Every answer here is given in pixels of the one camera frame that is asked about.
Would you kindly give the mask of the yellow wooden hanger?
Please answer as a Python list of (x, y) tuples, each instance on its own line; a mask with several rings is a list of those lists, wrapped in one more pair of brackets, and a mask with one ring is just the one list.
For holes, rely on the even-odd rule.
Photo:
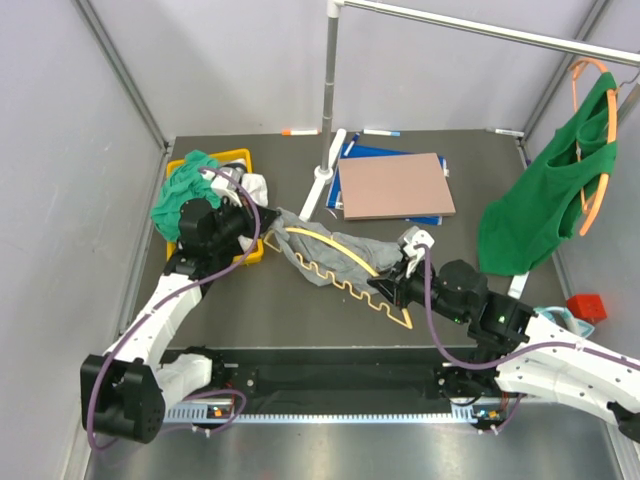
[(306, 280), (316, 286), (333, 286), (393, 323), (411, 330), (406, 307), (394, 307), (367, 284), (402, 259), (400, 248), (389, 242), (332, 233), (322, 227), (294, 224), (273, 227), (264, 244), (281, 253)]

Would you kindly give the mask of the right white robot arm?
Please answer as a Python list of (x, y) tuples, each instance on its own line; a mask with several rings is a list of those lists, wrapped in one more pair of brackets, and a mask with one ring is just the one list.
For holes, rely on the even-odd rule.
[(434, 343), (447, 365), (441, 375), (460, 396), (494, 391), (570, 406), (639, 439), (639, 362), (563, 328), (530, 306), (493, 292), (487, 278), (456, 260), (435, 270), (401, 261), (369, 286), (398, 307), (415, 302), (427, 315), (462, 324), (476, 343), (469, 360)]

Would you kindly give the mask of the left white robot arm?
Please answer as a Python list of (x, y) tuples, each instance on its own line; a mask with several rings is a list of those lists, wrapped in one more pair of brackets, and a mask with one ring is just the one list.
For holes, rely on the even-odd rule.
[(82, 426), (91, 441), (102, 434), (147, 444), (167, 411), (189, 394), (212, 397), (224, 390), (227, 374), (208, 355), (183, 354), (170, 364), (162, 358), (210, 283), (247, 257), (240, 238), (258, 241), (279, 215), (229, 200), (218, 208), (205, 199), (181, 206), (177, 247), (152, 297), (119, 340), (81, 365)]

